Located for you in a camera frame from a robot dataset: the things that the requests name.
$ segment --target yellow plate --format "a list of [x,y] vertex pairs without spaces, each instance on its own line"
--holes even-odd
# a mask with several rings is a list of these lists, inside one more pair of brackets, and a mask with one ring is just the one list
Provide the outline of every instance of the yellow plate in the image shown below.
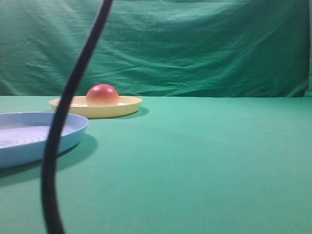
[[[87,118],[107,118],[124,116],[138,111],[141,107],[142,99],[138,97],[120,96],[119,105],[114,106],[87,106],[86,96],[75,96],[69,113],[85,116]],[[52,110],[55,111],[59,99],[49,101]]]

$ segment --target green backdrop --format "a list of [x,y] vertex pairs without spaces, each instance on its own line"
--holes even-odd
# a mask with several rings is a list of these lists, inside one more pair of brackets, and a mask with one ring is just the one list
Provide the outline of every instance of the green backdrop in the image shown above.
[[[0,95],[60,95],[99,4],[1,0]],[[309,0],[116,0],[78,94],[302,97],[309,33]]]

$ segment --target plate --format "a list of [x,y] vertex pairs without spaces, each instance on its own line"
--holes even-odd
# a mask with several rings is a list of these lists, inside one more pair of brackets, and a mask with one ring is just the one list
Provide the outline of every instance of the plate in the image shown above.
[[[137,112],[142,103],[138,97],[120,96],[119,105],[114,106],[87,106],[86,96],[73,98],[69,113],[85,116],[87,118],[107,118],[132,114]],[[49,103],[55,111],[60,99],[51,100]]]
[[[0,114],[0,168],[42,159],[54,113],[25,112]],[[89,120],[68,114],[59,152],[78,144]]]

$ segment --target red apple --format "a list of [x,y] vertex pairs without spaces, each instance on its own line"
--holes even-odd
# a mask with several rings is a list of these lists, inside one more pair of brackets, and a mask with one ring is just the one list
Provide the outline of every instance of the red apple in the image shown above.
[[98,84],[88,91],[86,102],[88,106],[118,105],[119,94],[112,85]]

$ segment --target cable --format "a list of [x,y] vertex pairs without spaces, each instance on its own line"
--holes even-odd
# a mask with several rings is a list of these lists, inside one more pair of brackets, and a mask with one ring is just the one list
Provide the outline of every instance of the cable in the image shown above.
[[70,104],[107,21],[112,3],[113,0],[103,0],[102,2],[91,32],[65,86],[48,134],[41,169],[41,203],[48,234],[65,234],[59,214],[55,182],[60,135],[66,121]]

